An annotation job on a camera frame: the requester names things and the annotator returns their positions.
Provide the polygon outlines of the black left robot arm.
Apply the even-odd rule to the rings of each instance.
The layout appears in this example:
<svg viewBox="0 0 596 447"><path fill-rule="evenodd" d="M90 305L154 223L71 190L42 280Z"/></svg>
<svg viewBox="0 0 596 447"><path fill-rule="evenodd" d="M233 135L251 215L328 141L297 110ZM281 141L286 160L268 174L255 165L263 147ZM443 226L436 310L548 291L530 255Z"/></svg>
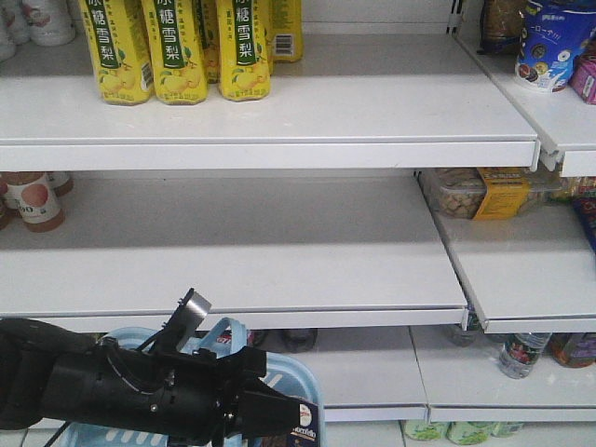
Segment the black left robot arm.
<svg viewBox="0 0 596 447"><path fill-rule="evenodd" d="M168 436L214 446L239 435L284 435L300 421L301 402L263 382L263 350L243 346L220 357L184 353L163 332L149 350L99 341L42 321L1 321L1 427L43 418Z"/></svg>

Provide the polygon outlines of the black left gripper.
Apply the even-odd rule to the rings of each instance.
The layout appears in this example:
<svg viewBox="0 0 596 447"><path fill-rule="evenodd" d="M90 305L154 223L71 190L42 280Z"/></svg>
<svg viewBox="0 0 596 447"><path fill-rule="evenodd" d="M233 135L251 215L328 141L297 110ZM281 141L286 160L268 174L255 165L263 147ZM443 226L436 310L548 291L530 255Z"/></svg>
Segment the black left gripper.
<svg viewBox="0 0 596 447"><path fill-rule="evenodd" d="M266 354L243 347L209 367L175 372L159 427L169 445L222 445L226 439L273 437L300 422L301 401L266 385Z"/></svg>

